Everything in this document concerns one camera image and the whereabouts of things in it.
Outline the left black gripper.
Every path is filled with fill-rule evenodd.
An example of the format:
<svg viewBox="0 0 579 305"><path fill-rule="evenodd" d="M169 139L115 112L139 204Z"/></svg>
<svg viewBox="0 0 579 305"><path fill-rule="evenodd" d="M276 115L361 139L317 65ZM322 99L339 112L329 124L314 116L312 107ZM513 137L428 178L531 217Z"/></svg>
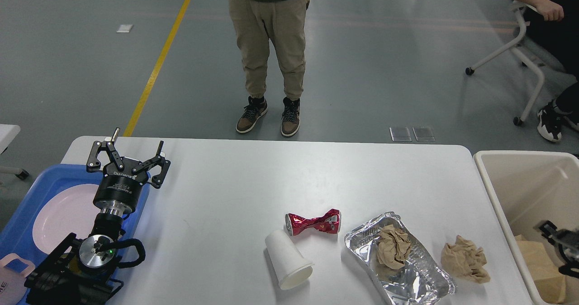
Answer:
<svg viewBox="0 0 579 305"><path fill-rule="evenodd" d="M159 142L156 154L144 162L128 157L122 158L114 146L119 132L120 128L117 127L110 140L93 142L86 162L86 171L99 171L101 163L98 156L101 152L105 152L110 163L103 168L103 179L97 188L93 204L103 210L111 208L113 203L121 203L123 214L132 214L137 209L145 184L156 189L161 188L171 167L171 161L162 152L165 143L163 140ZM161 171L149 178L149 171L155 167L159 167Z"/></svg>

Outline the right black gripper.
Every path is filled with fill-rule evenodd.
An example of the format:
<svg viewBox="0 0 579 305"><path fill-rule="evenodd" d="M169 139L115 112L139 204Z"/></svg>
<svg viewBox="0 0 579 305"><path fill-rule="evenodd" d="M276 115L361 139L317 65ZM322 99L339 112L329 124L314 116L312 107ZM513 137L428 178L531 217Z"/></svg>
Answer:
<svg viewBox="0 0 579 305"><path fill-rule="evenodd" d="M566 263L558 268L560 274L579 279L579 233L568 229L560 230L549 220L537 227L541 236L554 247L559 245L559 253Z"/></svg>

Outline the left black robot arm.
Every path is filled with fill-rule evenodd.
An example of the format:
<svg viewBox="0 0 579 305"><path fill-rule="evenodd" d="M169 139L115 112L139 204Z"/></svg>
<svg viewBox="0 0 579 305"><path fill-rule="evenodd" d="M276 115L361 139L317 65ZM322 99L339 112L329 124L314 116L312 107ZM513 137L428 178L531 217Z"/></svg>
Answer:
<svg viewBox="0 0 579 305"><path fill-rule="evenodd" d="M161 188L171 162L163 141L146 161L123 157L115 148L118 133L116 128L110 140L93 142L85 164L87 172L103 174L93 199L100 210L93 229L84 239L68 234L27 276L27 304L104 305L124 286L114 272L145 260L142 242L124 239L122 224L138 208L144 186Z"/></svg>

